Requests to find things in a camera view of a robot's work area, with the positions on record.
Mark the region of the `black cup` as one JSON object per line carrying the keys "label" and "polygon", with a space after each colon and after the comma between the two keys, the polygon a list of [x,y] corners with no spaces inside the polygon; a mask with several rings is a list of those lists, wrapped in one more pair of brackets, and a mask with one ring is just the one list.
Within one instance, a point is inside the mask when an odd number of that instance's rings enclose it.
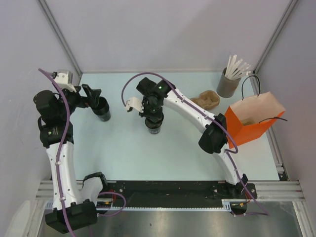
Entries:
{"label": "black cup", "polygon": [[111,118],[110,106],[104,97],[100,97],[98,105],[91,109],[101,121],[108,121]]}

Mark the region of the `dark takeout coffee cup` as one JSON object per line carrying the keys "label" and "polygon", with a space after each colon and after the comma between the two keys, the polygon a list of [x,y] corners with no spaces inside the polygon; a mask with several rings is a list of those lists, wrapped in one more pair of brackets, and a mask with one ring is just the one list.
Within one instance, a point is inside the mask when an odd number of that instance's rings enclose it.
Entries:
{"label": "dark takeout coffee cup", "polygon": [[160,133],[160,128],[162,126],[162,120],[157,122],[152,122],[150,119],[145,119],[145,126],[147,127],[150,134],[156,135]]}

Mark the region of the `orange paper bag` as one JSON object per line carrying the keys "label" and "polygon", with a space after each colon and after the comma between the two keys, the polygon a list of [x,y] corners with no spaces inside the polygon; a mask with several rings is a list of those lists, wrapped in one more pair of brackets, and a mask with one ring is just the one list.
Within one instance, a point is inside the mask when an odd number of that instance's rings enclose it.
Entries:
{"label": "orange paper bag", "polygon": [[229,105],[225,112],[229,148],[260,138],[285,113],[285,107],[271,92],[245,97]]}

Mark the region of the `brown pulp cup carrier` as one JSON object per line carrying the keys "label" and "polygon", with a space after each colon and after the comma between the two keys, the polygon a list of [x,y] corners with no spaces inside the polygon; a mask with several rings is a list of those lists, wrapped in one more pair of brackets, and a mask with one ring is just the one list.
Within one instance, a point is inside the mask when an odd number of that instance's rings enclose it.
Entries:
{"label": "brown pulp cup carrier", "polygon": [[241,120],[240,122],[241,122],[241,124],[242,124],[243,126],[248,126],[248,125],[252,125],[252,124],[255,123],[255,122],[254,122],[252,119],[250,119],[250,118],[243,119],[243,120]]}

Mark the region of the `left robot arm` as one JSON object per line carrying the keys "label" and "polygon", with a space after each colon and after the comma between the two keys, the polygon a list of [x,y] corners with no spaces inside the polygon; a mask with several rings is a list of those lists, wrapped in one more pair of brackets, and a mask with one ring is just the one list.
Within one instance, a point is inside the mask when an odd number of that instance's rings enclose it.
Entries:
{"label": "left robot arm", "polygon": [[62,93],[43,90],[33,98],[40,113],[40,141],[46,149],[53,182],[52,212],[46,224],[62,234],[71,233],[97,222],[97,198],[108,194],[109,185],[102,172],[85,176],[78,188],[74,168],[73,125],[70,116],[76,108],[90,108],[101,121],[111,117],[107,100],[100,89],[87,84]]}

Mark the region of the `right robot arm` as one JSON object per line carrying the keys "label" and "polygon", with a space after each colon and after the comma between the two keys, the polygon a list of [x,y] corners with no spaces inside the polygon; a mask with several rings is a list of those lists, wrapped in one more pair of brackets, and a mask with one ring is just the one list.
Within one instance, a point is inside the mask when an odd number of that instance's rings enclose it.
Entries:
{"label": "right robot arm", "polygon": [[164,115],[164,106],[176,111],[190,121],[201,133],[198,142],[200,148],[213,155],[224,172],[228,193],[233,198],[239,198],[245,194],[246,198],[254,196],[246,186],[247,176],[242,173],[232,158],[238,150],[230,150],[226,118],[223,114],[214,115],[203,110],[184,96],[173,84],[166,80],[155,83],[148,78],[143,78],[136,89],[143,95],[143,99],[137,103],[139,116],[145,118],[145,125],[151,134],[160,131]]}

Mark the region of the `grey straw holder cup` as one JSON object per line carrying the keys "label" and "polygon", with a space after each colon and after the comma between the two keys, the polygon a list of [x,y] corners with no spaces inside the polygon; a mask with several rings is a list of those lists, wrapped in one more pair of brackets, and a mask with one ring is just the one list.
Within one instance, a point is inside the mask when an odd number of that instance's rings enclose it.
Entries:
{"label": "grey straw holder cup", "polygon": [[228,79],[225,76],[226,70],[227,68],[224,68],[221,74],[221,78],[217,86],[216,92],[220,97],[230,98],[233,96],[235,90],[237,89],[241,78],[238,78],[236,80]]}

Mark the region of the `white straws bundle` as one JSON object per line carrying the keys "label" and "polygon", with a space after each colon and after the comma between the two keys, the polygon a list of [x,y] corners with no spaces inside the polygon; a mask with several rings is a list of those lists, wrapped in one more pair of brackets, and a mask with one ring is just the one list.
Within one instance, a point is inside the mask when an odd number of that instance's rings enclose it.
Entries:
{"label": "white straws bundle", "polygon": [[224,76],[229,80],[237,80],[246,76],[250,72],[251,65],[244,62],[243,59],[237,59],[237,55],[229,56],[226,72]]}

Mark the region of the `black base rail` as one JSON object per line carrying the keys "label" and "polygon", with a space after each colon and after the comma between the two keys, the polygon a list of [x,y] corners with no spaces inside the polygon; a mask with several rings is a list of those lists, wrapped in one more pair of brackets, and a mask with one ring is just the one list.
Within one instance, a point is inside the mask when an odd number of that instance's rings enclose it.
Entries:
{"label": "black base rail", "polygon": [[225,181],[109,181],[108,190],[122,194],[126,208],[214,208],[250,197]]}

